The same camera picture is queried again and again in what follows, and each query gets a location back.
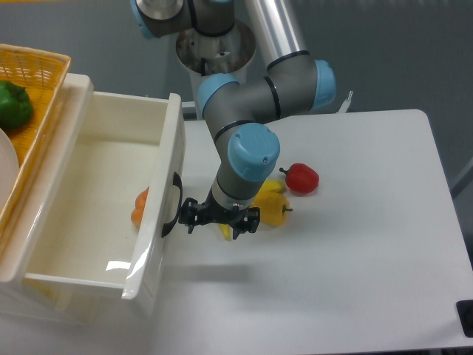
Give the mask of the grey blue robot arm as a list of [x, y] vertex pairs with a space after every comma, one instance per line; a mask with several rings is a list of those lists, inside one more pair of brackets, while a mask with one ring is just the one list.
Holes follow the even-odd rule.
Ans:
[[180, 198], [173, 222], [188, 229], [229, 225], [233, 235], [253, 233], [260, 212], [257, 192], [280, 153], [268, 123], [330, 104], [336, 77], [330, 65], [311, 58], [289, 1], [247, 1], [252, 28], [237, 27], [232, 1], [133, 1], [142, 34], [159, 38], [192, 32], [181, 61], [201, 75], [194, 96], [220, 167], [203, 203]]

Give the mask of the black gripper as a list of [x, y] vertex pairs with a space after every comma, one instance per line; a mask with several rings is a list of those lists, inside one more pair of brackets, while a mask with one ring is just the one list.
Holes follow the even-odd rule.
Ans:
[[208, 197], [203, 204], [188, 197], [180, 207], [178, 222], [187, 228], [188, 234], [191, 234], [196, 226], [209, 223], [226, 224], [233, 229], [232, 239], [236, 240], [241, 234], [256, 232], [260, 222], [260, 208], [241, 209], [236, 205], [226, 209], [212, 197]]

